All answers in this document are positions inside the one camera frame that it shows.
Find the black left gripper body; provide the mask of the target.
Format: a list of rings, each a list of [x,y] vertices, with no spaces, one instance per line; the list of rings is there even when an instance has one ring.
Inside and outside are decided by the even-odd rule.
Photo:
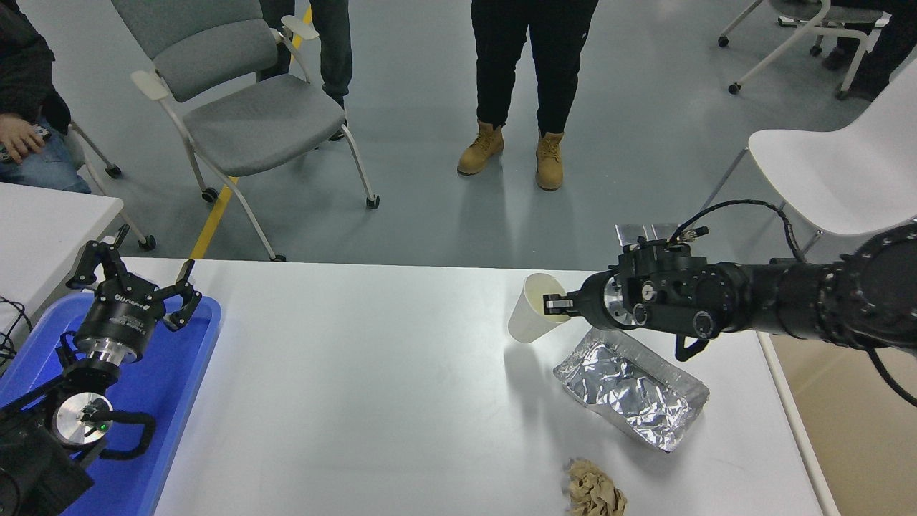
[[[77,349],[89,355],[96,343],[117,343],[128,349],[130,359],[144,356],[158,321],[165,316],[162,300],[148,300],[150,291],[117,285],[98,287],[94,302],[75,334]]]

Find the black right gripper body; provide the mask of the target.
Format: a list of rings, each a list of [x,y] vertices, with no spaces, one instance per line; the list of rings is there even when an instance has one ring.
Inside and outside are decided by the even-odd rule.
[[[605,303],[605,288],[610,271],[590,275],[573,296],[573,310],[597,329],[610,329],[610,315]]]

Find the person's hand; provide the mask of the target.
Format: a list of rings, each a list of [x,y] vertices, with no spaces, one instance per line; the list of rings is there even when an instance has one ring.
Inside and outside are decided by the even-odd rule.
[[[45,140],[32,124],[19,114],[1,114],[1,143],[14,163],[21,164],[30,154],[42,153]]]

